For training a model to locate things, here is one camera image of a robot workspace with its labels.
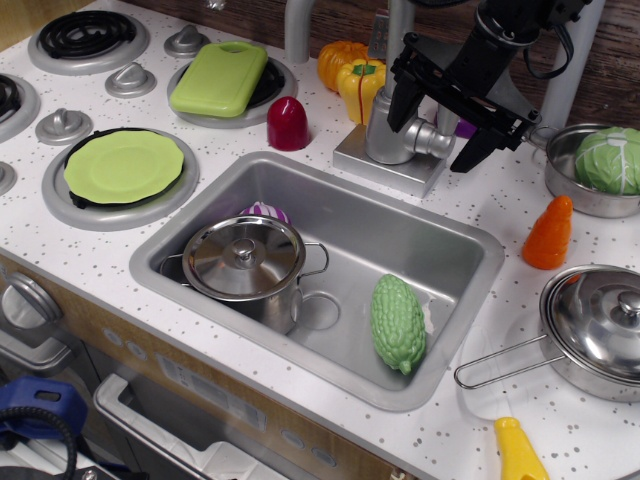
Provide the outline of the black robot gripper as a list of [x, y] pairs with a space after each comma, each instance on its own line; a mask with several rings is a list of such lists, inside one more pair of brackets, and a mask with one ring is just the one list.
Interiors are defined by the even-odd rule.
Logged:
[[476, 127], [450, 170], [468, 173], [495, 150], [516, 150], [540, 116], [511, 80], [517, 53], [539, 37], [535, 9], [478, 9], [461, 45], [409, 32], [394, 60], [396, 86], [388, 124], [399, 133], [417, 116], [425, 96]]

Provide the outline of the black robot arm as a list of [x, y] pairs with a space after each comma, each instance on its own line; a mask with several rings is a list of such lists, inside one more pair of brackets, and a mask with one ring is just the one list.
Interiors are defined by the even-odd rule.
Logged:
[[476, 128], [452, 171], [466, 173], [496, 150], [517, 150], [541, 115], [513, 84], [511, 61], [517, 53], [527, 55], [542, 30], [554, 31], [571, 58], [566, 24], [578, 20], [583, 6], [581, 1], [482, 1], [461, 45], [407, 33], [391, 68], [396, 82], [387, 116], [391, 130], [400, 131], [430, 97]]

